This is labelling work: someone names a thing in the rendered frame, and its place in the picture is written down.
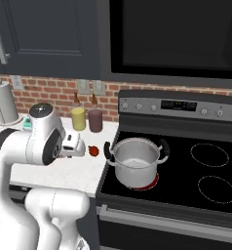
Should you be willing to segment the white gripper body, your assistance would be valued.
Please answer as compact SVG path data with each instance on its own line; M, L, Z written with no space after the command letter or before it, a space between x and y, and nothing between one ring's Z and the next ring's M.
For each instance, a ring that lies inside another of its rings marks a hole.
M70 156L84 156L86 146L79 133L71 133L68 135L68 145L70 146Z

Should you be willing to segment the yellow bottle with brown cap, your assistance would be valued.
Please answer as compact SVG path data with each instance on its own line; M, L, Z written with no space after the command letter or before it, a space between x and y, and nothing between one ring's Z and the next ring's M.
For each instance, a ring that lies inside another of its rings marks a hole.
M74 93L74 104L71 109L73 129L83 131L86 128L85 109L81 106L77 93Z

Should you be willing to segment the maroon bottle with brown cap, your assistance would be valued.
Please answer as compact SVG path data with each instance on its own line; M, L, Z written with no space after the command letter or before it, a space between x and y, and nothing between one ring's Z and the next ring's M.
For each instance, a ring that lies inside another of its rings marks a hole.
M91 107L88 111L89 127L93 133L99 133L102 130L102 111L97 106L96 95L92 97Z

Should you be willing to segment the teal and white small object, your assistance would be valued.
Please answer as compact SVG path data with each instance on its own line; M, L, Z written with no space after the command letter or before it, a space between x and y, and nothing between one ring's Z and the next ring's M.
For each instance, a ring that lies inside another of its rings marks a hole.
M22 130L23 131L28 131L28 132L32 131L31 121L30 121L30 118L28 116L26 116L24 118L23 125L22 125Z

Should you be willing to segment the white paper towel roll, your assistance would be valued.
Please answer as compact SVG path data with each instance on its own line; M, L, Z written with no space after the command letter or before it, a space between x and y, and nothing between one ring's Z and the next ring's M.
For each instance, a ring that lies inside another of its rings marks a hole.
M0 79L0 125L11 126L20 121L10 83Z

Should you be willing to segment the black stove with grey panel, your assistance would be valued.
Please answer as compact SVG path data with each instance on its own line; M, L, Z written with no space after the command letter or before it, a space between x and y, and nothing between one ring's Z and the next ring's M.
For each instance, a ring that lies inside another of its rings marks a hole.
M97 207L232 229L232 97L161 90L122 90L110 149L127 138L164 139L170 156L141 189L122 185L107 162Z

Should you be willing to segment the dark grey cupboard door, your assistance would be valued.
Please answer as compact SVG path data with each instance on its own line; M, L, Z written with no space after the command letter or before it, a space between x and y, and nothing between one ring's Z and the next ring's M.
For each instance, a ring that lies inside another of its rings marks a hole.
M0 0L0 74L98 79L97 0Z

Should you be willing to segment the black oven door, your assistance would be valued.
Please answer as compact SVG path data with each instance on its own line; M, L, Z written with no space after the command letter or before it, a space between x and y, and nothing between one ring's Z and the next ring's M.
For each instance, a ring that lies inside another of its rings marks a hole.
M101 246L119 250L232 250L232 243L97 219Z

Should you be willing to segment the black microwave oven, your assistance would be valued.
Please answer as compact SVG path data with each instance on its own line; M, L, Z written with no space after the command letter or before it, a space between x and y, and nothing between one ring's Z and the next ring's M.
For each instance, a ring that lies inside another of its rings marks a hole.
M232 89L232 0L97 0L106 81Z

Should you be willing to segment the grey wall outlet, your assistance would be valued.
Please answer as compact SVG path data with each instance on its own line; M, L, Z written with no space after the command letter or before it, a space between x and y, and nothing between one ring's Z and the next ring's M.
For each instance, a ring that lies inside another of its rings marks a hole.
M77 91L80 95L89 95L90 94L90 84L86 79L77 79Z
M104 96L105 95L105 85L100 80L93 81L93 93L97 96Z
M19 75L11 75L11 81L13 84L13 88L16 90L22 90L23 85L22 85L22 80Z

